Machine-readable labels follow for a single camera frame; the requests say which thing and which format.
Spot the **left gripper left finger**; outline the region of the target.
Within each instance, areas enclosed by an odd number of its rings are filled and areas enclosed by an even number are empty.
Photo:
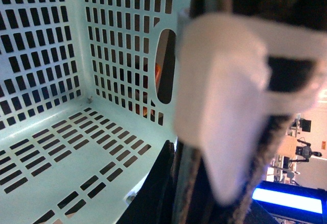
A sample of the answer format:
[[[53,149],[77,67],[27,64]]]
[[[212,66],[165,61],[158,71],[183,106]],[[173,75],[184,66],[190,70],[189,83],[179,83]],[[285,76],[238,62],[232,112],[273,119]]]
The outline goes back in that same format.
[[[175,188],[174,144],[166,141],[140,191],[117,223],[171,223]]]

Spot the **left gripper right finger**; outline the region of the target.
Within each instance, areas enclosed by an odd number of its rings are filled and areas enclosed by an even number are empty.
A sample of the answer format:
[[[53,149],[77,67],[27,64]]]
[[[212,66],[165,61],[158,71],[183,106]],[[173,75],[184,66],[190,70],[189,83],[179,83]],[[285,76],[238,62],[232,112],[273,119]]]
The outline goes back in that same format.
[[[241,171],[241,188],[230,204],[214,199],[203,153],[177,141],[176,223],[276,223],[260,204],[251,199],[267,164],[277,151],[290,115],[269,116],[252,146],[246,168]]]

